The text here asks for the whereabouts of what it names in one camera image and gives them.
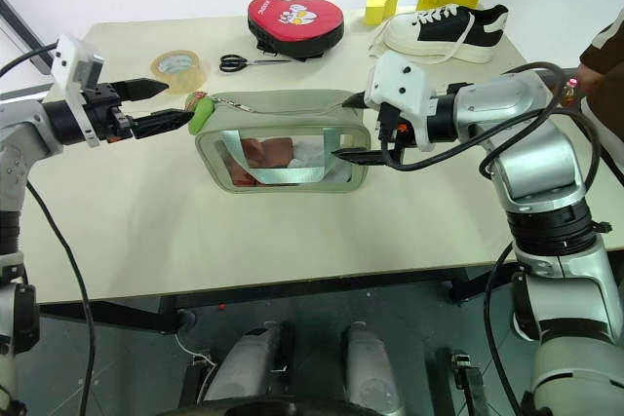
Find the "white sneaker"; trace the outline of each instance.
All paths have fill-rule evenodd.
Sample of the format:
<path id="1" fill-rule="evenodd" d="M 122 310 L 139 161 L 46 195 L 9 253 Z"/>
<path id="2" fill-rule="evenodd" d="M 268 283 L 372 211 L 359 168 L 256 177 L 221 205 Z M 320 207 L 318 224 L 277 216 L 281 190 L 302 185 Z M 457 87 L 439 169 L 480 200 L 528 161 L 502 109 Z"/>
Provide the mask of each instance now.
<path id="1" fill-rule="evenodd" d="M 383 42 L 403 54 L 443 56 L 428 63 L 443 62 L 451 57 L 483 63 L 491 60 L 494 46 L 500 42 L 508 12 L 502 5 L 474 10 L 448 4 L 397 15 L 388 20 Z"/>

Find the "shoelace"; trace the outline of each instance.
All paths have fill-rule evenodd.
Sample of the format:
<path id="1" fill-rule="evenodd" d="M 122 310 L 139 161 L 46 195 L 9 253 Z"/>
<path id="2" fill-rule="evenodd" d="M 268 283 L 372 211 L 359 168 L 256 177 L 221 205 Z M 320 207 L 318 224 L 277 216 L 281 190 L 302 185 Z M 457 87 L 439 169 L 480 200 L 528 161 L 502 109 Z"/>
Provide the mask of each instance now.
<path id="1" fill-rule="evenodd" d="M 448 18 L 451 15 L 456 16 L 457 15 L 457 7 L 458 7 L 457 4 L 447 4 L 444 7 L 438 7 L 437 9 L 416 11 L 416 12 L 408 12 L 408 13 L 399 14 L 399 15 L 414 15 L 415 14 L 416 15 L 416 17 L 415 17 L 416 21 L 413 21 L 411 24 L 413 26 L 416 26 L 419 23 L 425 24 L 427 22 L 440 21 L 441 19 L 443 19 L 442 15 L 444 15 L 445 18 Z M 369 51 L 374 47 L 374 45 L 376 44 L 376 42 L 379 39 L 379 37 L 385 31 L 386 26 L 388 25 L 388 23 L 393 18 L 394 17 L 391 17 L 390 19 L 388 19 L 384 23 L 384 25 L 379 29 L 379 31 L 374 35 L 374 38 L 373 38 L 373 40 L 372 40 L 372 42 L 370 43 L 370 46 L 369 46 Z M 452 49 L 450 51 L 448 51 L 442 57 L 434 58 L 434 59 L 431 59 L 431 60 L 427 60 L 426 58 L 422 58 L 422 57 L 409 56 L 409 61 L 415 62 L 415 63 L 422 63 L 422 64 L 430 65 L 430 64 L 434 64 L 434 63 L 442 63 L 442 62 L 445 62 L 445 61 L 449 60 L 451 57 L 453 57 L 457 53 L 457 51 L 459 50 L 461 45 L 464 44 L 464 41 L 466 40 L 466 36 L 468 36 L 468 33 L 470 32 L 470 29 L 472 28 L 473 24 L 475 24 L 475 16 L 472 15 L 469 12 L 468 13 L 468 24 L 466 25 L 466 29 L 464 29 L 464 31 L 461 33 L 461 35 L 457 38 L 457 41 L 455 41 L 455 44 L 453 45 Z"/>
<path id="2" fill-rule="evenodd" d="M 416 12 L 416 21 L 414 21 L 412 25 L 416 26 L 419 23 L 426 24 L 440 21 L 442 19 L 442 15 L 445 16 L 445 19 L 451 15 L 456 16 L 457 7 L 459 7 L 457 4 L 447 4 L 443 7 L 438 7 L 437 9 Z"/>

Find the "floor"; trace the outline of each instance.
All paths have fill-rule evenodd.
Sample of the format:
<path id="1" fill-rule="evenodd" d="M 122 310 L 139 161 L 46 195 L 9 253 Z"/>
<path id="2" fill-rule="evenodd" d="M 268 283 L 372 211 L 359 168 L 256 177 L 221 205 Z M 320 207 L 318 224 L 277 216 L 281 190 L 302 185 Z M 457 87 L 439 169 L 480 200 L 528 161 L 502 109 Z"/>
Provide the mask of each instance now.
<path id="1" fill-rule="evenodd" d="M 463 394 L 450 382 L 445 350 L 470 354 L 484 372 L 491 416 L 511 415 L 486 343 L 483 297 L 457 306 L 448 284 L 423 282 L 227 304 L 196 309 L 197 323 L 180 340 L 219 360 L 248 329 L 264 321 L 291 321 L 296 328 L 294 381 L 301 396 L 339 396 L 339 338 L 352 321 L 366 321 L 385 342 L 409 416 L 467 415 Z M 156 298 L 125 300 L 155 310 Z M 536 346 L 510 331 L 508 286 L 492 296 L 492 322 L 500 354 L 518 397 L 530 379 Z M 19 396 L 34 415 L 75 415 L 86 364 L 87 334 L 81 323 L 42 319 L 41 340 L 17 356 Z M 189 355 L 172 335 L 97 328 L 97 359 L 90 416 L 157 414 L 176 407 Z"/>

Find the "white table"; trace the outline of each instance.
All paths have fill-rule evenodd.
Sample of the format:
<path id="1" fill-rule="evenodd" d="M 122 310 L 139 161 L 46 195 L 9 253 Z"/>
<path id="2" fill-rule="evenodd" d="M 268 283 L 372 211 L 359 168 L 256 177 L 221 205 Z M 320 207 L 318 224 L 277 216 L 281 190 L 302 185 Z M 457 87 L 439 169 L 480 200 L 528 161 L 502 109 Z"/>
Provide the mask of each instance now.
<path id="1" fill-rule="evenodd" d="M 211 93 L 358 92 L 374 64 L 368 56 L 371 29 L 361 17 L 346 15 L 344 38 L 322 59 L 233 74 L 218 71 L 221 55 L 260 57 L 244 17 L 102 23 L 86 40 L 105 58 L 101 82 L 149 77 L 155 57 L 188 49 L 208 70 L 203 88 Z M 505 37 L 490 63 L 453 59 L 425 68 L 443 92 L 448 83 L 481 82 L 524 62 Z M 141 116 L 182 103 L 183 96 L 162 94 L 123 110 Z M 371 130 L 375 118 L 375 112 L 366 113 Z M 557 122 L 586 169 L 587 140 L 571 122 Z M 494 188 L 478 174 L 483 156 L 475 148 L 419 172 L 371 168 L 363 187 L 346 195 L 233 195 L 213 182 L 193 137 L 182 129 L 97 149 L 68 147 L 36 165 L 31 180 L 72 245 L 90 296 L 98 299 L 493 262 L 511 236 Z M 604 237 L 607 247 L 623 247 L 624 190 L 604 165 L 588 202 L 596 220 L 614 227 Z M 65 254 L 30 197 L 21 226 L 38 300 L 77 300 Z"/>

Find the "black scissor handle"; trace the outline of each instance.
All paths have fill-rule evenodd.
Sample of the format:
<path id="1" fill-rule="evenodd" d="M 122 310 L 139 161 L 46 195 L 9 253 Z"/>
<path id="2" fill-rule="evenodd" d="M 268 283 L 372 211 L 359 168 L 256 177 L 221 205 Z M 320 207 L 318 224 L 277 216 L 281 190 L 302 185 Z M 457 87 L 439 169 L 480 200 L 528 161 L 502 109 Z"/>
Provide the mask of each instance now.
<path id="1" fill-rule="evenodd" d="M 238 72 L 247 67 L 247 59 L 237 54 L 226 54 L 221 56 L 221 64 L 218 69 L 221 72 Z"/>

